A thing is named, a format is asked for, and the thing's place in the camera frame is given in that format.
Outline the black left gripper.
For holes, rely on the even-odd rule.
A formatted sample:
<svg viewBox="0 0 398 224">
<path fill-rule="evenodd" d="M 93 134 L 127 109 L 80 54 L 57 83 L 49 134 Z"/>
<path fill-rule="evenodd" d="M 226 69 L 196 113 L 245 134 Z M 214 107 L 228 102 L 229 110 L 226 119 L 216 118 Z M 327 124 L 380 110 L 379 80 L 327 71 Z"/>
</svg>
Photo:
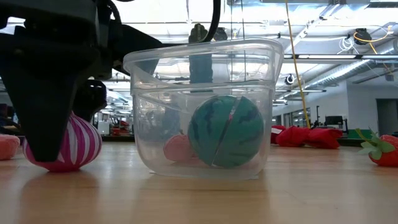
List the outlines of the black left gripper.
<svg viewBox="0 0 398 224">
<path fill-rule="evenodd" d="M 1 79 L 37 162 L 58 157 L 71 110 L 90 122 L 107 105 L 112 11 L 112 1 L 1 1 L 1 28 L 24 21 L 1 34 Z"/>
</svg>

